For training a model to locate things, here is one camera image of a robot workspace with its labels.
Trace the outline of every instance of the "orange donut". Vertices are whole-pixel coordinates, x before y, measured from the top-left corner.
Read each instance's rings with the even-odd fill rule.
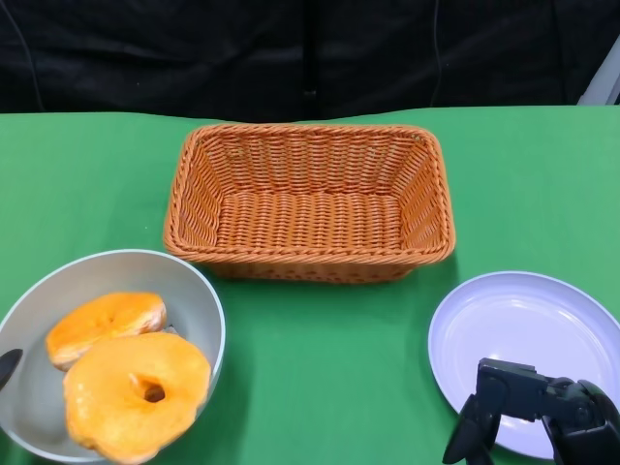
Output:
[[[80,305],[47,335],[47,354],[67,371],[93,344],[118,336],[158,331],[166,324],[166,306],[156,294],[115,293]]]
[[[201,351],[175,334],[99,342],[63,381],[69,434],[108,460],[141,464],[192,425],[210,373]]]

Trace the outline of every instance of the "wicker basket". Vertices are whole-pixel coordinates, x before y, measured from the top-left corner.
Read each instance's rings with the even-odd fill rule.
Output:
[[[164,242],[226,277],[401,278],[454,248],[439,143],[411,126],[200,128],[182,148]]]

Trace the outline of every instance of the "bowl rim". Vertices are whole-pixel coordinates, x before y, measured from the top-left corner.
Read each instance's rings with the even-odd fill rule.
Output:
[[[61,271],[65,270],[66,268],[69,268],[70,266],[73,266],[75,264],[80,264],[82,262],[98,259],[100,257],[105,257],[105,256],[108,256],[108,255],[121,255],[121,254],[154,255],[154,256],[158,256],[158,257],[164,258],[164,259],[172,260],[174,262],[177,262],[178,264],[181,264],[181,265],[185,266],[187,269],[192,271],[206,285],[206,287],[211,292],[211,295],[213,295],[213,298],[215,300],[215,306],[217,307],[217,311],[218,311],[218,313],[220,315],[220,322],[221,322],[221,325],[220,325],[220,327],[221,327],[220,328],[220,348],[218,349],[218,354],[217,354],[217,358],[215,359],[215,364],[213,365],[213,370],[211,370],[211,380],[217,380],[217,376],[218,376],[218,374],[220,372],[220,369],[221,369],[221,366],[222,366],[222,358],[224,356],[224,348],[226,346],[226,320],[224,318],[224,310],[222,309],[222,302],[220,301],[220,297],[215,292],[215,289],[213,288],[211,283],[197,269],[195,269],[193,266],[191,266],[190,264],[188,264],[186,262],[183,262],[182,260],[180,260],[177,257],[174,257],[174,256],[172,256],[170,254],[166,254],[164,252],[159,252],[159,251],[156,251],[156,250],[148,250],[148,249],[115,249],[115,250],[107,250],[106,252],[99,252],[97,254],[92,254],[92,255],[88,255],[86,257],[82,257],[82,258],[77,259],[77,260],[73,260],[72,262],[66,263],[66,264],[60,266],[59,268],[56,268],[51,273],[49,273],[48,275],[46,275],[45,277],[43,277],[39,281],[37,281],[35,284],[33,284],[28,289],[28,291],[26,291],[13,304],[13,306],[11,307],[11,309],[9,310],[7,315],[4,317],[4,319],[0,323],[0,331],[2,331],[2,328],[6,324],[7,320],[11,317],[11,315],[17,309],[19,304],[26,297],[28,297],[36,288],[38,288],[41,284],[43,284],[47,279],[51,278],[52,276],[60,273]],[[59,455],[59,454],[56,454],[56,453],[46,452],[44,450],[41,450],[41,449],[38,449],[38,448],[32,446],[28,442],[22,440],[17,434],[14,433],[14,431],[12,429],[5,428],[4,425],[2,425],[2,424],[0,424],[0,426],[5,431],[5,433],[13,441],[15,441],[19,446],[21,446],[22,448],[24,448],[24,449],[28,450],[29,452],[32,452],[32,453],[34,453],[34,454],[36,454],[36,455],[38,455],[38,456],[40,456],[42,458],[45,458],[47,460],[53,460],[53,461],[62,462],[62,463],[94,463],[94,462],[101,462],[101,461],[106,460],[102,456],[99,456],[99,457],[73,457],[73,456],[70,456],[70,455]]]

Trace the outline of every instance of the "green table surface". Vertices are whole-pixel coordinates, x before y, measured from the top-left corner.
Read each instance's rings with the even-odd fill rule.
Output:
[[[455,254],[382,285],[213,278],[228,327],[219,385],[153,464],[439,464],[456,416],[433,380],[426,337],[448,291],[523,269],[566,280],[620,316],[619,108],[423,109],[346,121],[437,135]],[[179,147],[208,123],[0,116],[1,311],[79,257],[163,250]],[[498,465],[544,463],[503,449],[494,456]],[[0,463],[45,461],[1,435]]]

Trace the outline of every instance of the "plate rim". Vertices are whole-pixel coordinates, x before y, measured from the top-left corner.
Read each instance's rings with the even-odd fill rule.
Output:
[[[480,281],[483,279],[487,279],[490,278],[492,276],[506,276],[506,275],[515,275],[515,276],[530,276],[530,277],[534,277],[534,278],[538,278],[538,279],[542,279],[544,281],[550,281],[556,284],[559,284],[561,286],[565,286],[566,288],[569,288],[571,291],[576,292],[578,294],[580,294],[581,296],[585,297],[586,299],[590,300],[590,302],[592,302],[596,307],[598,307],[598,309],[600,311],[603,312],[603,314],[606,316],[606,318],[608,320],[610,320],[611,322],[613,322],[615,329],[620,332],[620,323],[615,319],[615,317],[613,315],[611,315],[611,313],[600,303],[598,302],[594,297],[590,296],[589,294],[587,294],[586,292],[582,291],[581,289],[577,288],[576,286],[573,286],[572,284],[567,283],[566,281],[562,281],[561,279],[558,278],[554,278],[551,276],[547,276],[545,274],[540,274],[540,273],[535,273],[535,272],[531,272],[531,271],[519,271],[519,270],[505,270],[505,271],[494,271],[494,272],[490,272],[490,273],[484,273],[478,276],[474,276],[473,278],[468,279],[467,281],[462,282],[461,284],[459,284],[458,286],[456,286],[454,289],[452,289],[439,303],[439,305],[437,305],[437,308],[435,309],[435,312],[433,313],[433,318],[431,319],[430,322],[430,327],[428,328],[428,337],[427,337],[427,352],[428,352],[428,359],[430,362],[430,366],[431,366],[431,371],[433,373],[433,378],[435,379],[435,383],[437,385],[437,387],[439,388],[439,391],[442,393],[442,395],[444,396],[444,398],[448,401],[449,405],[452,407],[452,409],[459,414],[458,409],[455,407],[454,405],[454,399],[450,399],[447,395],[446,395],[446,389],[445,389],[445,384],[442,383],[439,379],[439,377],[437,376],[437,366],[435,364],[435,357],[434,357],[434,351],[432,349],[432,343],[435,340],[434,339],[434,333],[436,332],[435,330],[435,326],[437,324],[437,320],[439,318],[439,314],[441,313],[441,310],[445,307],[446,303],[453,297],[453,295],[455,295],[458,291],[460,291],[461,288],[464,288],[466,286],[471,285],[472,283],[476,282],[476,281]],[[553,457],[548,457],[546,455],[542,455],[542,454],[535,454],[535,453],[525,453],[516,449],[513,449],[509,446],[503,445],[500,442],[496,443],[497,446],[501,446],[502,448],[506,449],[506,450],[510,450],[514,453],[518,453],[519,455],[524,455],[524,456],[528,456],[528,457],[533,457],[533,458],[538,458],[538,459],[542,459],[542,460],[550,460]]]

